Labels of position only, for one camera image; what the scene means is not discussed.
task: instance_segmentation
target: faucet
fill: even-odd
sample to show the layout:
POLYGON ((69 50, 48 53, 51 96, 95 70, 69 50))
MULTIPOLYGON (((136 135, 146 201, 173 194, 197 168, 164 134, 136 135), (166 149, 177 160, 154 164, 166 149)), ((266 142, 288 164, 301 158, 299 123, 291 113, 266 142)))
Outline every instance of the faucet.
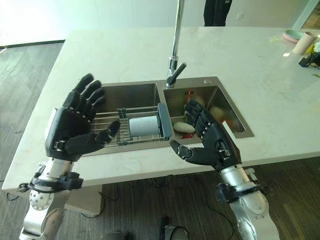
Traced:
POLYGON ((177 77, 182 73, 186 68, 187 64, 185 62, 181 63, 178 68, 178 44, 181 32, 181 23, 182 15, 184 13, 185 0, 178 0, 178 5, 176 8, 175 16, 175 29, 173 36, 173 46, 172 46, 172 55, 169 57, 168 63, 168 73, 166 76, 166 86, 168 88, 173 88, 177 81, 177 77))

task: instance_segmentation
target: double sink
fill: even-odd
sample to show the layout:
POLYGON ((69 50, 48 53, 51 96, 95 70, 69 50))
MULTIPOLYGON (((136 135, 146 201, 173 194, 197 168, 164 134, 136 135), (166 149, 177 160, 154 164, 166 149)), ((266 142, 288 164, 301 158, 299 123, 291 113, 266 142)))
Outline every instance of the double sink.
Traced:
MULTIPOLYGON (((184 138, 184 133, 174 131, 173 124, 184 122, 185 105, 190 98, 201 101, 208 110, 219 109, 221 121, 226 121, 236 138, 253 137, 247 122, 242 117, 236 105, 224 89, 219 79, 213 77, 180 78, 174 88, 167 88, 164 80, 110 83, 102 85, 105 91, 105 103, 97 109, 91 130, 100 131, 108 127, 114 120, 119 119, 119 109, 131 109, 126 118, 152 116, 157 112, 159 103, 165 104, 171 120, 172 136, 183 145, 201 143, 194 135, 184 138)), ((129 140, 127 144, 119 145, 120 138, 128 139, 129 122, 122 120, 120 134, 105 148, 91 155, 118 153, 142 149, 168 147, 170 141, 154 135, 147 138, 129 140)))

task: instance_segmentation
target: gray floor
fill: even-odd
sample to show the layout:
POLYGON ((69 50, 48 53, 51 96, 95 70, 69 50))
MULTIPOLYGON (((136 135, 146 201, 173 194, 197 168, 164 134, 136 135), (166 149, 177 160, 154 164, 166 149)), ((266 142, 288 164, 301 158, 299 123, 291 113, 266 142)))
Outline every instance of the gray floor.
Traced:
MULTIPOLYGON (((1 181, 61 47, 61 43, 38 45, 0 53, 1 181)), ((267 198, 281 239, 320 239, 320 158, 255 169, 260 182, 274 191, 267 198)), ((204 184, 210 206, 235 224, 229 206, 215 201, 219 178, 211 171, 105 185, 103 193, 109 198, 118 195, 118 186, 118 200, 107 200, 103 213, 93 219, 67 210, 56 239, 106 239, 107 233, 122 231, 132 233, 136 240, 153 240, 165 215, 185 226, 194 240, 227 239, 231 234, 228 222, 207 207, 205 190, 195 178, 204 184), (157 183, 163 180, 171 183, 159 187, 157 183)), ((27 199, 7 201, 0 193, 0 239, 18 239, 27 207, 27 199)), ((232 239, 240 239, 239 234, 235 232, 232 239)))

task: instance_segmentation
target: faucet handle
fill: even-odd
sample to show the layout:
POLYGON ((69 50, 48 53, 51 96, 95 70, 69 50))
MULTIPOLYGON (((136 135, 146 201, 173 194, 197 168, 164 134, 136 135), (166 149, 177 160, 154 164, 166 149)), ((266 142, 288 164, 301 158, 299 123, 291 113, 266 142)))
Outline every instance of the faucet handle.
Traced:
POLYGON ((177 77, 182 73, 182 71, 186 68, 187 64, 182 62, 177 69, 172 73, 172 75, 166 78, 166 86, 168 88, 173 88, 177 81, 177 77))

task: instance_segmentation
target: pink bowl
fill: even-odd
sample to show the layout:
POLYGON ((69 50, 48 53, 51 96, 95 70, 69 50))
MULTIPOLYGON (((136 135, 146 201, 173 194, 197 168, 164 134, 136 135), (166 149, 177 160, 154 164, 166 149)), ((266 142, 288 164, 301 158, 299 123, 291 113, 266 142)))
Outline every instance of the pink bowl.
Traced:
POLYGON ((296 44, 296 43, 299 41, 298 39, 295 39, 295 38, 293 38, 293 37, 290 37, 290 36, 286 35, 284 32, 282 33, 282 37, 283 37, 285 40, 287 40, 287 41, 289 41, 289 42, 291 42, 291 43, 294 43, 294 44, 296 44))

